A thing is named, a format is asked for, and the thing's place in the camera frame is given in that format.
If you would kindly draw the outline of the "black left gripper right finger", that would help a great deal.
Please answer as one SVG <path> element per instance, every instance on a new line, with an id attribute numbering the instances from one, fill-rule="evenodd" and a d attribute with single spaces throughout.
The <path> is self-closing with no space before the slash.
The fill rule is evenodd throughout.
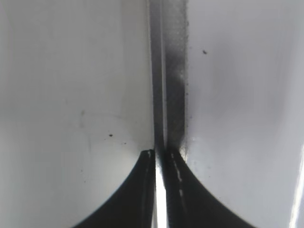
<path id="1" fill-rule="evenodd" d="M 194 176 L 176 148 L 162 156 L 170 228 L 251 228 Z"/>

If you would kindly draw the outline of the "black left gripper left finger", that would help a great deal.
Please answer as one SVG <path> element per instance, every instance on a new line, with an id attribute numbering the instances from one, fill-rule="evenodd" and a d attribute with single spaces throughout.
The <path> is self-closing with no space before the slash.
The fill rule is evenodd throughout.
<path id="1" fill-rule="evenodd" d="M 155 152 L 145 150 L 117 191 L 77 228 L 150 228 L 155 193 Z"/>

